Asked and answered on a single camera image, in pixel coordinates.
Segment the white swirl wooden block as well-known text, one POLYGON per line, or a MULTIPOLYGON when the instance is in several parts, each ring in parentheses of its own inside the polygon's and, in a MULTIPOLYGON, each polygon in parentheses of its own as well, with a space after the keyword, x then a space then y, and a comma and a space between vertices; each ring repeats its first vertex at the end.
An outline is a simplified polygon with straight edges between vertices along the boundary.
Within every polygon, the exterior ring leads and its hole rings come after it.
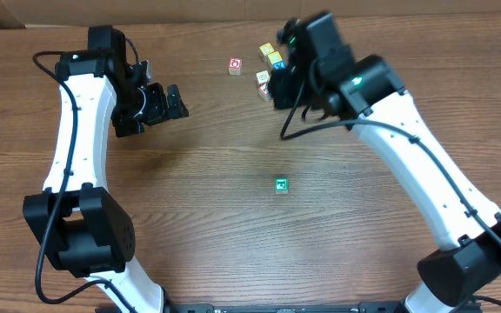
POLYGON ((270 81, 270 72, 268 70, 259 71, 256 73, 257 85, 268 83, 270 81))

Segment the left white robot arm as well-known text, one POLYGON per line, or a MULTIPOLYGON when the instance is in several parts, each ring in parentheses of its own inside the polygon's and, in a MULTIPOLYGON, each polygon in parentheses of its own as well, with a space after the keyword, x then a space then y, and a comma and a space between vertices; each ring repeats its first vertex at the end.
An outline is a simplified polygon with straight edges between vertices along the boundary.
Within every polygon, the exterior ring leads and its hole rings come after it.
POLYGON ((105 25, 89 29, 84 50, 57 53, 49 70, 61 95, 55 155, 42 192, 24 199, 23 217, 40 245, 38 267, 49 263, 99 287, 116 312, 171 312, 166 291, 136 258, 133 222, 106 180, 110 134, 140 134, 189 114, 176 85, 152 81, 148 61, 128 62, 135 50, 105 25))

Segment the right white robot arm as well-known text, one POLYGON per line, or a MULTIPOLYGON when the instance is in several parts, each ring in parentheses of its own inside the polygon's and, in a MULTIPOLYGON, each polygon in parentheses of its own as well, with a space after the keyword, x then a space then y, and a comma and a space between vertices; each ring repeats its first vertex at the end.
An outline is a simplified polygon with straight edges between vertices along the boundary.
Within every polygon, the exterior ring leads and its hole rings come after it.
POLYGON ((274 105, 321 110, 319 128, 345 127, 391 170, 424 217, 437 249, 400 312, 458 312, 501 275, 501 209, 466 177, 432 135, 413 96, 380 56, 357 60, 334 16, 292 18, 277 33, 289 62, 271 72, 274 105))

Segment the green picture wooden block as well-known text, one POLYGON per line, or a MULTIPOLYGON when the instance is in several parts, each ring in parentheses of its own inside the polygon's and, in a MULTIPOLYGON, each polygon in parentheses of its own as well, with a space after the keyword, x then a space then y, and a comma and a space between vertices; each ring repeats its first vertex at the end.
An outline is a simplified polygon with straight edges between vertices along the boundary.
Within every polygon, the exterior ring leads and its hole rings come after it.
POLYGON ((289 192, 289 181, 287 178, 279 177, 274 181, 274 190, 277 194, 287 194, 289 192))

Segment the red letter wooden block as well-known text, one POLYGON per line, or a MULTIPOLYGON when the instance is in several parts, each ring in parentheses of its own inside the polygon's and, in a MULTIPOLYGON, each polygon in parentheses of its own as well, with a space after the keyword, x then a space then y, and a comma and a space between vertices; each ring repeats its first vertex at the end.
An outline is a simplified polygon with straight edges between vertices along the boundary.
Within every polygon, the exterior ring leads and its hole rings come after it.
POLYGON ((271 100, 271 94, 269 92, 267 83, 259 84, 257 93, 260 97, 263 98, 263 100, 265 100, 265 102, 268 102, 271 100))

